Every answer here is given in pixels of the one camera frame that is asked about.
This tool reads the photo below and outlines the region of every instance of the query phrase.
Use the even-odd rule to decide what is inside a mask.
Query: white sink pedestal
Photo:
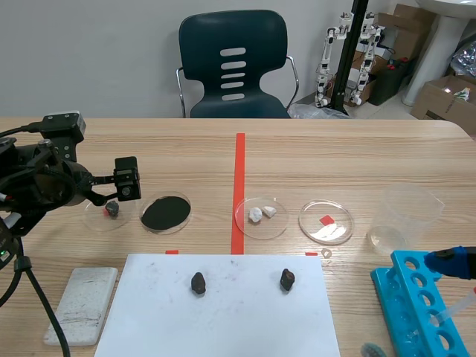
[[[405,92],[404,104],[413,106],[423,85],[444,75],[468,22],[469,19],[440,16],[437,32]]]

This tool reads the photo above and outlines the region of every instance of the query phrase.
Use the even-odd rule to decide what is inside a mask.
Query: empty petri dish
[[[149,199],[141,208],[142,226],[156,234],[180,231],[190,221],[190,200],[179,192],[161,192]]]
[[[272,218],[267,217],[263,212],[262,219],[254,223],[249,217],[250,209],[272,207],[276,213]],[[288,211],[276,199],[266,197],[255,197],[243,199],[235,210],[235,222],[238,228],[247,236],[256,239],[271,239],[280,236],[288,225]]]
[[[116,192],[112,188],[105,187],[99,190],[95,187],[94,191],[104,195]],[[84,209],[82,221],[86,227],[96,232],[107,232],[119,228],[137,214],[137,201],[119,202],[117,199],[112,199],[104,206],[94,206],[91,202],[86,202],[88,203]]]
[[[300,210],[299,226],[320,244],[338,245],[352,236],[354,221],[339,203],[322,199],[311,201]]]

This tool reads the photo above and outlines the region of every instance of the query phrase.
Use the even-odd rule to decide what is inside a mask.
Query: gray wall
[[[371,0],[387,11],[395,0]],[[298,99],[313,92],[326,29],[352,0],[0,0],[0,116],[77,109],[85,117],[180,117],[175,69],[178,29],[195,13],[271,9],[288,25],[289,54],[301,79]],[[334,49],[336,68],[341,44]],[[262,87],[287,103],[287,64]],[[188,108],[202,85],[186,81]]]

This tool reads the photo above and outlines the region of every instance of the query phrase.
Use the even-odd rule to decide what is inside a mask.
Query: black chair
[[[190,111],[192,118],[289,118],[287,109],[299,89],[298,73],[287,56],[284,19],[270,10],[204,13],[185,19],[179,31],[183,67],[176,71],[182,114],[180,71],[203,83],[205,94]],[[289,105],[260,88],[261,77],[291,61],[296,90]]]

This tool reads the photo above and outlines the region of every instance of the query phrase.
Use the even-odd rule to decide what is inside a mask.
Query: floor
[[[355,119],[408,119],[417,120],[410,115],[410,106],[402,103],[403,91],[380,106],[364,103],[362,106],[345,107],[350,117]]]

